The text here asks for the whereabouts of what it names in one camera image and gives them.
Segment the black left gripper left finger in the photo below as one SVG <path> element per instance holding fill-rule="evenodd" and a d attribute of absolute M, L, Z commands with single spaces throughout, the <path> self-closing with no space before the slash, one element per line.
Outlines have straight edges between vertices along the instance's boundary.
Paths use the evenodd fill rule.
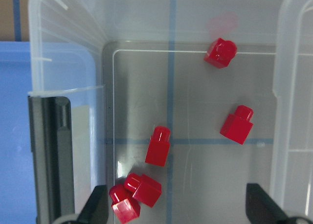
<path fill-rule="evenodd" d="M 108 189 L 98 185 L 93 189 L 74 224 L 106 224 L 109 217 Z"/>

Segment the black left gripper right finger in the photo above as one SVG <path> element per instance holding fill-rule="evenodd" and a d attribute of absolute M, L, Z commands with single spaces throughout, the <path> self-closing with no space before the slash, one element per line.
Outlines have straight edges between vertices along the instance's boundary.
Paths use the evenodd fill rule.
<path fill-rule="evenodd" d="M 285 212 L 257 183 L 246 185 L 246 216 L 251 224 L 290 224 Z"/>

